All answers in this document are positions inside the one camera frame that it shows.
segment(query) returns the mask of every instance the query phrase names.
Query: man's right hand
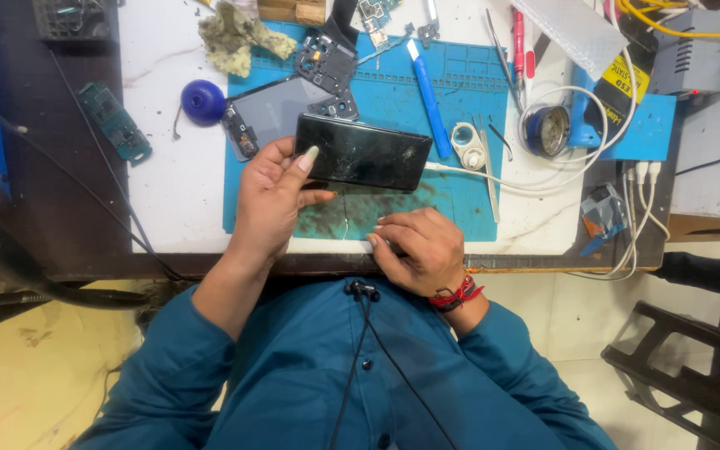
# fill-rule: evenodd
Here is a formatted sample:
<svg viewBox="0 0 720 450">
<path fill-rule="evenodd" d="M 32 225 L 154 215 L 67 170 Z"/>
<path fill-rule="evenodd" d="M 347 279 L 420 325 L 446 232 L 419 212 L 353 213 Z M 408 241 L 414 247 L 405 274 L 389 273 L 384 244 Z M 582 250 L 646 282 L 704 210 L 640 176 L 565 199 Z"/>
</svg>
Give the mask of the man's right hand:
<svg viewBox="0 0 720 450">
<path fill-rule="evenodd" d="M 465 278 L 463 232 L 445 215 L 430 207 L 397 212 L 377 222 L 374 233 L 365 238 L 393 284 L 424 297 L 439 295 L 442 287 L 451 292 L 460 288 Z M 386 240 L 396 243 L 407 256 L 396 256 Z"/>
</svg>

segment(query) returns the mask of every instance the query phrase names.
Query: smartphone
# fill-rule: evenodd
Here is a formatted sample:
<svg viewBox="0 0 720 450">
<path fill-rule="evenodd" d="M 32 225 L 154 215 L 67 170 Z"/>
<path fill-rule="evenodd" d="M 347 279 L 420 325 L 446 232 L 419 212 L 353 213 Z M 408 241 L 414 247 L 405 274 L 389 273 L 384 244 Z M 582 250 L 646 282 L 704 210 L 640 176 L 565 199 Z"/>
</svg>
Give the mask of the smartphone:
<svg viewBox="0 0 720 450">
<path fill-rule="evenodd" d="M 294 157 L 312 146 L 318 157 L 311 179 L 375 188 L 415 190 L 432 138 L 365 123 L 312 114 L 299 115 Z"/>
</svg>

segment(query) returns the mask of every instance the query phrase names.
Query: shirt button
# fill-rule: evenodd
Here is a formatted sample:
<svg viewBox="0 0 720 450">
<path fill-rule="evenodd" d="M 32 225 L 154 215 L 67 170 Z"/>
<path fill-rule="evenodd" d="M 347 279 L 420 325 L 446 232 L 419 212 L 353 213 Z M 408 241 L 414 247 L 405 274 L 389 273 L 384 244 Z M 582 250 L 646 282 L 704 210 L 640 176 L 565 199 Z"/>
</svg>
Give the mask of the shirt button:
<svg viewBox="0 0 720 450">
<path fill-rule="evenodd" d="M 390 436 L 387 434 L 379 436 L 379 440 L 377 441 L 377 448 L 387 448 L 388 445 L 390 445 Z"/>
</svg>

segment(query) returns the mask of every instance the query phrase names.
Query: wooden block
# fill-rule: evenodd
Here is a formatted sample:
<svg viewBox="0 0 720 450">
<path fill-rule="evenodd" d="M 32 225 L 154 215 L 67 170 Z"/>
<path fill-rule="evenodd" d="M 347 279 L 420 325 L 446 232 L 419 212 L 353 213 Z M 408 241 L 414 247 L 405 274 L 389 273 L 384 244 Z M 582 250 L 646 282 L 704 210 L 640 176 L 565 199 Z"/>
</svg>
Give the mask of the wooden block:
<svg viewBox="0 0 720 450">
<path fill-rule="evenodd" d="M 260 18 L 323 25 L 325 0 L 257 0 Z"/>
<path fill-rule="evenodd" d="M 296 22 L 305 25 L 324 25 L 324 5 L 296 5 Z"/>
</svg>

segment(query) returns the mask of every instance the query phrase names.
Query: white desk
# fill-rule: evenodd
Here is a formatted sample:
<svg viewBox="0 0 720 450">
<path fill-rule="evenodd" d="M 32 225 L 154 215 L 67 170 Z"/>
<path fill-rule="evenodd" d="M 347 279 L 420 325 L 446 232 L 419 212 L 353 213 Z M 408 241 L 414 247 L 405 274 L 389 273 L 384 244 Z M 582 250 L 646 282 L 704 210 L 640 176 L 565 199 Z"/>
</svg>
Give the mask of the white desk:
<svg viewBox="0 0 720 450">
<path fill-rule="evenodd" d="M 485 19 L 488 7 L 502 45 L 511 47 L 512 18 L 507 1 L 437 2 L 441 40 L 493 45 Z M 197 10 L 201 17 L 195 15 Z M 220 124 L 199 127 L 183 114 L 177 126 L 182 138 L 172 138 L 179 95 L 188 82 L 203 78 L 217 84 L 226 95 L 228 92 L 226 74 L 205 59 L 197 33 L 198 20 L 213 13 L 194 0 L 187 0 L 187 4 L 165 2 L 162 6 L 151 0 L 130 0 L 118 13 L 124 106 L 148 135 L 154 151 L 147 161 L 129 169 L 131 204 L 158 253 L 221 252 L 230 239 L 222 228 L 224 158 L 234 158 L 231 150 L 225 150 L 224 129 Z M 391 16 L 393 20 L 385 28 L 392 35 L 400 35 L 406 23 L 418 27 L 428 20 L 425 2 L 419 0 L 404 2 Z M 353 26 L 363 29 L 357 14 Z M 535 38 L 539 34 L 535 27 Z M 563 51 L 550 45 L 537 68 L 533 93 L 568 84 L 571 67 Z M 545 100 L 557 104 L 560 97 Z M 556 166 L 520 148 L 514 128 L 517 117 L 511 98 L 505 139 L 513 147 L 514 161 L 508 162 L 505 153 L 503 179 L 542 184 L 578 169 L 574 166 L 559 172 Z M 540 195 L 504 187 L 499 199 L 502 221 L 497 241 L 466 242 L 465 253 L 562 254 L 574 243 L 577 233 L 582 182 L 580 177 L 562 189 Z M 142 251 L 137 245 L 133 249 Z M 294 238 L 288 252 L 366 253 L 370 245 L 366 241 Z"/>
</svg>

